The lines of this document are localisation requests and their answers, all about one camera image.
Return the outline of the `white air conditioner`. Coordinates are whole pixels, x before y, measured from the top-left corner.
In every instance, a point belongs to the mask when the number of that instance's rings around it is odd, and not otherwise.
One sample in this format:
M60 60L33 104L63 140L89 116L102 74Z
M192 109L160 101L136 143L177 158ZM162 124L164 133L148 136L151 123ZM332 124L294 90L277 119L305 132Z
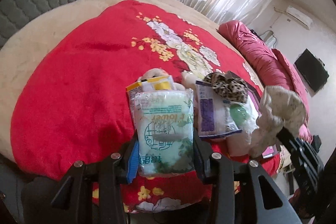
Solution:
M298 22L300 22L307 30L311 29L311 26L313 25L313 20L303 12L299 11L293 6L288 6L286 8L286 13Z

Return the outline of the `red floral blanket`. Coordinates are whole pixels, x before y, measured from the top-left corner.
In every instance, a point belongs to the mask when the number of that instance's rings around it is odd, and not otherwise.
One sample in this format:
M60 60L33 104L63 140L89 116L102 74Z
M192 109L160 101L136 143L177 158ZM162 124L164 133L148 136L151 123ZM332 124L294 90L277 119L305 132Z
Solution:
M59 180L76 160L118 151L134 133L126 87L151 68L176 81L183 71L232 71L262 91L222 37L176 12L122 1L74 29L27 81L11 118L18 167Z

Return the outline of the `green sponge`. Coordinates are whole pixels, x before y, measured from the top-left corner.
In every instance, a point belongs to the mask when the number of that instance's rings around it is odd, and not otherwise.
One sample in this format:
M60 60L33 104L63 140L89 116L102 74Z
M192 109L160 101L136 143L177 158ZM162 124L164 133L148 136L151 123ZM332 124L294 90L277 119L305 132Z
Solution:
M230 115L238 128L248 132L256 128L258 112L253 104L233 103L230 105Z

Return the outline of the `green flower tissue pack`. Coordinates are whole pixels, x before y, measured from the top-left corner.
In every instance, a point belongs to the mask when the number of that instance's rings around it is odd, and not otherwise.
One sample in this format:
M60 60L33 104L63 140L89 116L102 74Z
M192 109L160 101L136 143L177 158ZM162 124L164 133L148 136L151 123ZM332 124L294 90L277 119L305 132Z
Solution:
M192 89L137 93L134 121L141 176L173 177L194 170Z

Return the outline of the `white bear purple dress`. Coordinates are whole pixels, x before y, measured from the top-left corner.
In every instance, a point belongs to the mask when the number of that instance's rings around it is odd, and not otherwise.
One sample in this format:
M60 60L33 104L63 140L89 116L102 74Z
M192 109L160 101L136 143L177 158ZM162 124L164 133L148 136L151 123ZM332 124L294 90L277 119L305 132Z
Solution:
M145 80L145 79L151 79L154 77L161 77L161 76L167 76L168 73L161 69L161 68L153 68L145 72L141 77L138 78L139 81Z

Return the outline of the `pink folded quilt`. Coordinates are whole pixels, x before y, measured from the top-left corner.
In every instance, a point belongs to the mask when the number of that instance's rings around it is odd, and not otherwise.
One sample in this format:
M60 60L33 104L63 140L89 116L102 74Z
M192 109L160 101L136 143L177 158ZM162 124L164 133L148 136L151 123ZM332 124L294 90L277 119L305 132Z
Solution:
M311 143L313 136L308 128L310 110L307 91L294 65L279 50L268 48L240 21L221 24L218 32L244 56L265 86L281 86L297 93L306 108L299 137Z

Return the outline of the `purple white wipes pack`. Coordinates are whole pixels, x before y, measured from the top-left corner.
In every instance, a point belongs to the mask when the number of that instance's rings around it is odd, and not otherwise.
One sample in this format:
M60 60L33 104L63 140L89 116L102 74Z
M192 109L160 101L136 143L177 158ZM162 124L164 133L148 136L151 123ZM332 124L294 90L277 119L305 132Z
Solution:
M215 140L242 133L230 115L230 101L216 94L209 83L196 81L195 86L199 136Z

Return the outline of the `small bear pink dress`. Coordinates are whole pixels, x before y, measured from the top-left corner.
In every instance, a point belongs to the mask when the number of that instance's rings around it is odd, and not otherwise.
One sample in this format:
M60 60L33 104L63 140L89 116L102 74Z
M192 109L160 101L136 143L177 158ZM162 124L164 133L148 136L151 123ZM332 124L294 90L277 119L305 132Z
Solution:
M181 73L182 80L181 83L186 89L192 89L195 93L197 92L196 82L201 81L199 77L194 75L192 72L183 71Z

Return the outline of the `white floral scrunchie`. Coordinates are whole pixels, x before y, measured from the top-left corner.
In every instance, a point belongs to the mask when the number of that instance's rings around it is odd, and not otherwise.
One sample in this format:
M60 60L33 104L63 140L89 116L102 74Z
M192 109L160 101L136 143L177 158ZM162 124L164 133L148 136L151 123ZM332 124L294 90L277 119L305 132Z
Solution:
M287 129L294 137L306 119L306 108L294 91L281 86L266 86L259 104L257 129L252 132L248 154L253 158L261 156L267 147L276 143L276 135Z

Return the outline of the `dark shallow box tray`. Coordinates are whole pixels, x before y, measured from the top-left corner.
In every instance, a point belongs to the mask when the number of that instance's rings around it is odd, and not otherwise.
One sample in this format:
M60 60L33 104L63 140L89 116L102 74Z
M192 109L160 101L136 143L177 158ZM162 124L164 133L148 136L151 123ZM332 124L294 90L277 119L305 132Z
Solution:
M235 79L239 79L240 77L233 73L232 71L228 71L225 73L225 76L228 78L235 78ZM247 87L248 87L248 94L256 108L257 111L259 111L259 103L261 100L261 96L258 93L258 91L255 89L254 86L252 86L250 83L247 83ZM263 159L269 159L271 157L276 156L277 154L280 153L280 147L277 146L276 144L273 146L269 146L263 153L262 153L262 158Z

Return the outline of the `leopard print scrunchie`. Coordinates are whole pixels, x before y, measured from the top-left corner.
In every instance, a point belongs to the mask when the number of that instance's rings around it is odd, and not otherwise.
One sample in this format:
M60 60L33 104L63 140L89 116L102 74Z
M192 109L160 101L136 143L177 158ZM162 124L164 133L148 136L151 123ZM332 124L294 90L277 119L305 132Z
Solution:
M213 72L203 79L203 82L209 83L212 90L225 100L246 103L248 101L248 86L242 79L226 77L219 72Z

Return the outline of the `white rolled towel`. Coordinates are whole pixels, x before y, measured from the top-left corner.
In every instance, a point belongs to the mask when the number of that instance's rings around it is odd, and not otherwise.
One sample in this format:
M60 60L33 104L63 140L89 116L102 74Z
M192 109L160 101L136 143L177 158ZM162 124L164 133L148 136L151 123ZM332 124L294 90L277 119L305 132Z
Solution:
M248 101L246 103L253 104L250 97L248 97ZM227 137L227 145L228 145L228 152L230 156L237 157L237 156L244 156L248 154L249 149L252 144L252 132L244 131L241 129L241 133L235 133L229 137Z

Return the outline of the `beige bed sheet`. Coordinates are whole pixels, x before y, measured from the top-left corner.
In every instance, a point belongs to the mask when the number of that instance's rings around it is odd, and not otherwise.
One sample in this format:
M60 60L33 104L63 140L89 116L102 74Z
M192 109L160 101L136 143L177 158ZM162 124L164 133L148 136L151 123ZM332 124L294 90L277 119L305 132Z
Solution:
M124 0L78 0L35 18L15 33L1 49L1 154L13 161L11 117L25 84L42 59L73 29ZM136 0L156 5L208 31L225 45L218 25L177 0Z

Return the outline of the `black wall television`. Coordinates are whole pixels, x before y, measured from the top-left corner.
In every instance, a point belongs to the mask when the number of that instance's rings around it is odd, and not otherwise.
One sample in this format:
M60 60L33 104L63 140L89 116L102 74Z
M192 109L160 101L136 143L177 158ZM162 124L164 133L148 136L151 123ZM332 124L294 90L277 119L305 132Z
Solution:
M306 49L294 62L295 67L315 93L327 83L329 73L325 64Z

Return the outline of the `yellow white sachet pack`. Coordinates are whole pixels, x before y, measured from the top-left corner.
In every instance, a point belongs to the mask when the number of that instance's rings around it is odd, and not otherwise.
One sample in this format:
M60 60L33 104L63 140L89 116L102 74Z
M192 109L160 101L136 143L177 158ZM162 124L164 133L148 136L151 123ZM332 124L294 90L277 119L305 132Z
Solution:
M174 81L172 76L158 76L150 79L139 80L128 87L126 93L129 99L129 107L134 119L134 98L137 93L153 92L156 90L174 90Z

